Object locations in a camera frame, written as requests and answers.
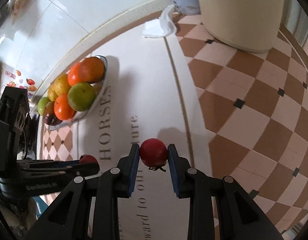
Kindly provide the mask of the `red cherry tomato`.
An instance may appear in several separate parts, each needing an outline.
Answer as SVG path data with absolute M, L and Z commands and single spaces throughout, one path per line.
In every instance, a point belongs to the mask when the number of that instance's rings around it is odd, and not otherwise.
M 91 164 L 91 163 L 98 163 L 97 159 L 92 155 L 84 154 L 79 159 L 79 164 Z
M 163 167 L 167 163 L 167 155 L 167 148 L 159 139 L 147 139 L 140 146 L 140 159 L 149 170 L 166 172 Z

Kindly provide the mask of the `small green apple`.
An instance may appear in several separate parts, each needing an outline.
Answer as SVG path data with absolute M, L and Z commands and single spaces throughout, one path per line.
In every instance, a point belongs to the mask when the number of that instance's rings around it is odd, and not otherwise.
M 42 97 L 39 101 L 38 101 L 38 104 L 37 104 L 37 111 L 38 113 L 43 116 L 44 115 L 44 109 L 46 107 L 46 104 L 49 103 L 50 100 L 48 97 L 44 96 Z

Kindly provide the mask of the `dark brown pear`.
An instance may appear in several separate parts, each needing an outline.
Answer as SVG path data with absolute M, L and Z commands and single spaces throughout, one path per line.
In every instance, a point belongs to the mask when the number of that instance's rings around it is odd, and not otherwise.
M 46 104 L 43 111 L 43 121 L 49 126 L 56 126 L 62 122 L 54 113 L 54 102 L 50 101 Z

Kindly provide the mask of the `small yellow citrus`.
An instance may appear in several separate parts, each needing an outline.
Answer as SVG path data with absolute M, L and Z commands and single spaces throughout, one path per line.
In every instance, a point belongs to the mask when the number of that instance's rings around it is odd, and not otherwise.
M 48 89 L 47 97 L 52 102 L 54 102 L 57 99 L 57 97 L 58 97 L 58 94 L 56 93 L 56 91 L 54 89 L 54 84 L 53 83 L 50 85 L 50 87 Z

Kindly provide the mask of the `oval patterned fruit plate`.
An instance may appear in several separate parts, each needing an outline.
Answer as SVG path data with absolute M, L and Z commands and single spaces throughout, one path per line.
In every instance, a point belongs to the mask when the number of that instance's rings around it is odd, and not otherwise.
M 76 77 L 67 96 L 54 102 L 55 117 L 60 121 L 49 125 L 50 131 L 74 124 L 95 109 L 105 88 L 108 61 L 104 56 L 87 57 L 73 66 L 68 76 Z

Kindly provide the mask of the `large yellow citrus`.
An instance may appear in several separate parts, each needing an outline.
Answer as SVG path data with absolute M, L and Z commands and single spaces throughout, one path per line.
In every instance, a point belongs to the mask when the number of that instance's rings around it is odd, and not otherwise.
M 68 83 L 67 74 L 59 75 L 53 82 L 53 88 L 58 96 L 62 94 L 67 94 L 71 88 Z

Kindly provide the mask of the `large green apple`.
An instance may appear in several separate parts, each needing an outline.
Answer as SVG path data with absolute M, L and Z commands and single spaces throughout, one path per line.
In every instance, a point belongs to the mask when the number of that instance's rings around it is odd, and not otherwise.
M 74 85 L 67 94 L 67 100 L 77 112 L 88 110 L 96 98 L 96 93 L 89 83 L 81 82 Z

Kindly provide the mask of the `bright orange mandarin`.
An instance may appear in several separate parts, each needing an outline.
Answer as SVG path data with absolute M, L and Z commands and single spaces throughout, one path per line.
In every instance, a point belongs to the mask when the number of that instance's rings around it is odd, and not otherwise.
M 77 83 L 82 82 L 79 70 L 80 70 L 80 63 L 78 62 L 73 66 L 71 66 L 69 72 L 67 73 L 67 80 L 71 87 L 73 87 Z

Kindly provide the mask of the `dark orange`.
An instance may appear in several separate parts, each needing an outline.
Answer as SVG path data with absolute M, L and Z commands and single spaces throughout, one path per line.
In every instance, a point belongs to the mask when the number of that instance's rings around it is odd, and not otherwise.
M 80 63 L 78 72 L 82 82 L 96 83 L 104 77 L 105 64 L 97 57 L 88 57 Z

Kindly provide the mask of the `checkered counter mat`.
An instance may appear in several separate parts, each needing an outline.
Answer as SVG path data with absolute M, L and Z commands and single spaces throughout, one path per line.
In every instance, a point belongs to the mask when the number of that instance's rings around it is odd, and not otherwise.
M 308 57 L 281 27 L 254 54 L 212 37 L 200 16 L 176 16 L 177 34 L 142 26 L 94 51 L 108 59 L 102 98 L 87 118 L 42 131 L 40 158 L 97 158 L 115 166 L 133 143 L 158 138 L 209 176 L 230 175 L 292 239 L 308 216 Z

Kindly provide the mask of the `crumpled white tissue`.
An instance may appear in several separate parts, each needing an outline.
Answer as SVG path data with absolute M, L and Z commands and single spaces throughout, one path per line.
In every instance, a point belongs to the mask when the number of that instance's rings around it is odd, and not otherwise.
M 161 15 L 154 20 L 145 22 L 142 37 L 145 38 L 164 38 L 176 34 L 177 27 L 173 22 L 174 5 L 166 7 Z

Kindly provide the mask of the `cream utensil holder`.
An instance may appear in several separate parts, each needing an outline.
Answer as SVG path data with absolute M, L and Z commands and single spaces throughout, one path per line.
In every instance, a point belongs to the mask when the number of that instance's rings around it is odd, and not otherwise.
M 202 23 L 234 48 L 262 53 L 277 37 L 284 0 L 199 0 Z

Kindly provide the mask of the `colourful wall sticker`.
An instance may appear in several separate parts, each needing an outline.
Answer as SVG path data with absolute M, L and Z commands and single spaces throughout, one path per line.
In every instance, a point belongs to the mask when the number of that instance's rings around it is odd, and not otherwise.
M 4 71 L 2 78 L 3 87 L 14 87 L 27 90 L 27 97 L 30 100 L 38 90 L 38 84 L 35 80 L 27 78 L 19 70 Z

